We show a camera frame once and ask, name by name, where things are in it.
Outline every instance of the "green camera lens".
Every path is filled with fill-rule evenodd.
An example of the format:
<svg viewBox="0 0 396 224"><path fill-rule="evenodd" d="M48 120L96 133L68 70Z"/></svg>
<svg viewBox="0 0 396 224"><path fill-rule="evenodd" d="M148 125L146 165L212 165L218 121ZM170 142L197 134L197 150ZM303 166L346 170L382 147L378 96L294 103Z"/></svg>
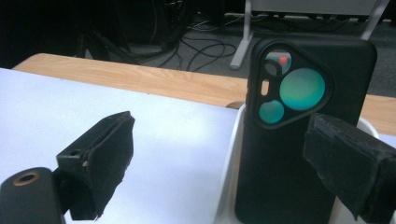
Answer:
<svg viewBox="0 0 396 224"><path fill-rule="evenodd" d="M269 124L277 123L283 118L284 114L285 108L277 100L263 103L259 110L259 116L262 121Z"/></svg>
<svg viewBox="0 0 396 224"><path fill-rule="evenodd" d="M310 68L290 72L280 84L280 98L294 110L306 110L316 105L323 97L325 82L322 75Z"/></svg>

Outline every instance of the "smartphone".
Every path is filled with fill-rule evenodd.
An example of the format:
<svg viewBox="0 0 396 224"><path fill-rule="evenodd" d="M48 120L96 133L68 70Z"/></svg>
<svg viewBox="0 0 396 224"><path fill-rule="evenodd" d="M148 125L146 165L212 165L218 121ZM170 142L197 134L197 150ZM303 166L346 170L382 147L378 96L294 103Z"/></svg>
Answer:
<svg viewBox="0 0 396 224"><path fill-rule="evenodd" d="M363 40L268 36L252 50L235 214L243 223L328 223L334 195L303 158L309 116L356 125L375 67Z"/></svg>

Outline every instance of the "wooden table edge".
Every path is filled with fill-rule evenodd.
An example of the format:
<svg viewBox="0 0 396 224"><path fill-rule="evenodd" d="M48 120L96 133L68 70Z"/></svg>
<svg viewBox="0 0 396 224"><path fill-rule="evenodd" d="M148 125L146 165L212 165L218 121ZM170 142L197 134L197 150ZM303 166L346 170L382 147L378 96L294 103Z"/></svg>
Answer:
<svg viewBox="0 0 396 224"><path fill-rule="evenodd" d="M218 106L244 102L247 91L247 80L244 78L101 62L45 53L33 55L13 69ZM367 95L361 116L369 120L380 133L396 135L396 98Z"/></svg>

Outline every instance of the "screw hole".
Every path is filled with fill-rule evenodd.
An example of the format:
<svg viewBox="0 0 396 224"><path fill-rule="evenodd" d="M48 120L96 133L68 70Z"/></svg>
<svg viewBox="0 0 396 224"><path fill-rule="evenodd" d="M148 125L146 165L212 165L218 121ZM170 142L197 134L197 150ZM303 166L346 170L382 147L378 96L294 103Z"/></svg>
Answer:
<svg viewBox="0 0 396 224"><path fill-rule="evenodd" d="M28 172L26 174L20 175L18 178L14 179L15 186L24 186L35 182L40 177L38 172Z"/></svg>
<svg viewBox="0 0 396 224"><path fill-rule="evenodd" d="M73 150L72 152L70 152L70 156L77 156L77 155L79 155L80 153L81 153L81 150L76 149L76 150Z"/></svg>

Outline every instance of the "white surface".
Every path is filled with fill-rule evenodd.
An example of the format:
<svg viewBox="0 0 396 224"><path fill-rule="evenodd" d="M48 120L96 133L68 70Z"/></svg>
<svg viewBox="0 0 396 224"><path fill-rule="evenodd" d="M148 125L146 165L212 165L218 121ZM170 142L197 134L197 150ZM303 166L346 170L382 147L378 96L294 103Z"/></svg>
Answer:
<svg viewBox="0 0 396 224"><path fill-rule="evenodd" d="M5 69L0 108L0 182L55 169L56 155L97 121L130 110L134 157L95 223L213 222L236 110Z"/></svg>
<svg viewBox="0 0 396 224"><path fill-rule="evenodd" d="M215 224L241 224L241 222L236 218L233 211L235 207L235 197L238 183L238 173L239 173L239 161L241 156L242 148L242 136L244 130L244 115L245 115L245 105L241 106L238 115L236 117L235 125L233 127L233 134L231 137L230 144L230 159L228 160L228 168L223 171L224 183L222 184L223 191L221 193L221 198L219 201L219 207L216 213ZM368 122L366 119L360 118L358 125L360 129L378 138L378 133L376 129ZM379 135L380 139L391 145L396 146L396 136L392 135ZM334 208L332 210L332 217L329 220L329 224L362 224L365 223L361 218L355 221L352 214L347 210L347 208L336 199L334 202Z"/></svg>

